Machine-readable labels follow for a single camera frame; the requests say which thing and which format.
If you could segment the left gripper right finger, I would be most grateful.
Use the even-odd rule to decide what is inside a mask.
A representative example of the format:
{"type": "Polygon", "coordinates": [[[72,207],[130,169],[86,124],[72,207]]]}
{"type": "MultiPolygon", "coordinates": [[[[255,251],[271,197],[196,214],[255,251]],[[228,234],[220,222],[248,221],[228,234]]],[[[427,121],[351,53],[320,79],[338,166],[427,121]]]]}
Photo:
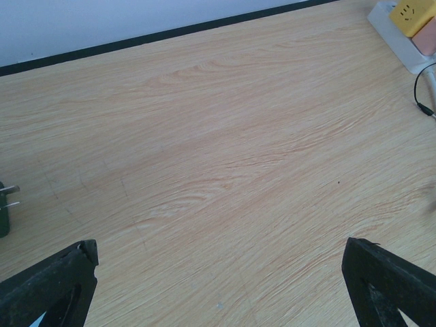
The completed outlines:
{"type": "Polygon", "coordinates": [[[341,271],[360,326],[435,325],[435,275],[364,238],[349,238],[341,271]]]}

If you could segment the white power strip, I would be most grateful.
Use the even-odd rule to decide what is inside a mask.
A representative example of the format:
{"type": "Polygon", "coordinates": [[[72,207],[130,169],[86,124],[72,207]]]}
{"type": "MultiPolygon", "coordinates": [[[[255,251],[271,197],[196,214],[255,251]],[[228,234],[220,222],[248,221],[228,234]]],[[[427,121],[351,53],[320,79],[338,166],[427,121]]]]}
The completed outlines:
{"type": "Polygon", "coordinates": [[[405,68],[412,74],[418,74],[426,66],[435,62],[435,54],[424,56],[415,44],[400,32],[389,18],[395,6],[394,1],[379,1],[368,14],[367,20],[405,68]]]}

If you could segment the dark green dragon charger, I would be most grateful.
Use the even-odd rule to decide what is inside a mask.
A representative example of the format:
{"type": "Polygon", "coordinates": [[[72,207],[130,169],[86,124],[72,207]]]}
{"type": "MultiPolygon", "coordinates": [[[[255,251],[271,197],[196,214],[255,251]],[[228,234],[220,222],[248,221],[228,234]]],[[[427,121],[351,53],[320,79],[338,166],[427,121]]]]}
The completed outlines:
{"type": "Polygon", "coordinates": [[[19,201],[16,202],[8,202],[7,197],[13,193],[17,193],[20,191],[20,187],[18,185],[12,185],[6,187],[3,183],[1,183],[0,190],[0,201],[1,201],[1,211],[0,211],[0,237],[3,238],[10,233],[10,216],[9,216],[9,207],[16,206],[20,204],[19,201]]]}

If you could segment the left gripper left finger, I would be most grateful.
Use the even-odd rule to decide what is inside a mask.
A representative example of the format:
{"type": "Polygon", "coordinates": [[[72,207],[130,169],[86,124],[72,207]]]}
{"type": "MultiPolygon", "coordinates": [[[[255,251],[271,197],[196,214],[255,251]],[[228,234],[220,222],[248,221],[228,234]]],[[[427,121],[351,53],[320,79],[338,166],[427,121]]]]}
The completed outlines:
{"type": "Polygon", "coordinates": [[[81,240],[2,281],[1,325],[84,326],[98,264],[96,240],[81,240]]]}

